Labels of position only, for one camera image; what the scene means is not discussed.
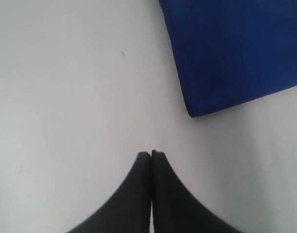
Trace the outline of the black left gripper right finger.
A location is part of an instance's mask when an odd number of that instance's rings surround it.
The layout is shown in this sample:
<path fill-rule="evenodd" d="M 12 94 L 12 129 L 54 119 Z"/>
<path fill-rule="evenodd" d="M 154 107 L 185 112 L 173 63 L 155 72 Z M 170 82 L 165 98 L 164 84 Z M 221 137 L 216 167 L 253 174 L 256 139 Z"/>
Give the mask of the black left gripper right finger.
<path fill-rule="evenodd" d="M 165 153 L 152 151 L 151 180 L 154 232 L 237 233 L 202 205 L 184 186 Z"/>

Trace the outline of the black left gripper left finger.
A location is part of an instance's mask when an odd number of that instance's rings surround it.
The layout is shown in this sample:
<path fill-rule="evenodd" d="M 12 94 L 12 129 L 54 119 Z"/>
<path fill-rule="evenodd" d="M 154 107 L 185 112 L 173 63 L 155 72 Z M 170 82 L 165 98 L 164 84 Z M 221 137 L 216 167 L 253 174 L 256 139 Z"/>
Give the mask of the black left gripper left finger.
<path fill-rule="evenodd" d="M 94 214 L 71 233 L 148 233 L 151 216 L 151 156 L 138 153 L 126 178 Z"/>

